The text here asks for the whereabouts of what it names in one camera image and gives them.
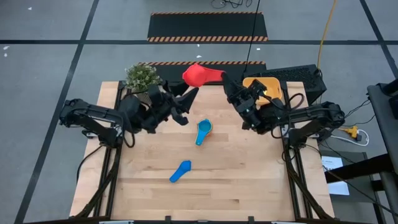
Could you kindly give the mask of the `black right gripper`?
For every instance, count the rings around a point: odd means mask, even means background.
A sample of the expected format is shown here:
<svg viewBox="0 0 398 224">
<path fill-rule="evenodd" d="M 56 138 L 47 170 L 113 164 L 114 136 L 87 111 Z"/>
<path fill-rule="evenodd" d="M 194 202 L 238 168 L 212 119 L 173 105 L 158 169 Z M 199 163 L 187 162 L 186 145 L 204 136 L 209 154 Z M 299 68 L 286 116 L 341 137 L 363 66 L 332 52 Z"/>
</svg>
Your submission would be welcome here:
<svg viewBox="0 0 398 224">
<path fill-rule="evenodd" d="M 221 74 L 223 89 L 227 99 L 233 98 L 233 106 L 243 120 L 243 130 L 253 130 L 257 134 L 265 134 L 265 122 L 261 119 L 256 108 L 256 100 L 247 88 L 239 90 L 237 84 L 227 73 Z"/>
</svg>

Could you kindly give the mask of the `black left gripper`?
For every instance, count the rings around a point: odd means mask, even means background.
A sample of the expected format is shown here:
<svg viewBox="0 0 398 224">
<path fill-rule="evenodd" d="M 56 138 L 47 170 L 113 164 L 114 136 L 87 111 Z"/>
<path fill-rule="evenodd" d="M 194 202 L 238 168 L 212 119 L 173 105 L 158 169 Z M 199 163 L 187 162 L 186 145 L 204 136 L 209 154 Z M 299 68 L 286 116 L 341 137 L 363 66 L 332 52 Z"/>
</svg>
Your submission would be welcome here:
<svg viewBox="0 0 398 224">
<path fill-rule="evenodd" d="M 172 115 L 174 121 L 183 125 L 183 116 L 178 113 L 178 109 L 183 113 L 189 113 L 190 108 L 195 100 L 199 88 L 188 90 L 189 86 L 184 82 L 164 81 L 164 90 L 149 90 L 149 98 L 152 102 L 149 108 L 149 114 L 144 119 L 144 128 L 148 133 L 154 133 L 159 123 L 167 121 L 168 117 Z"/>
</svg>

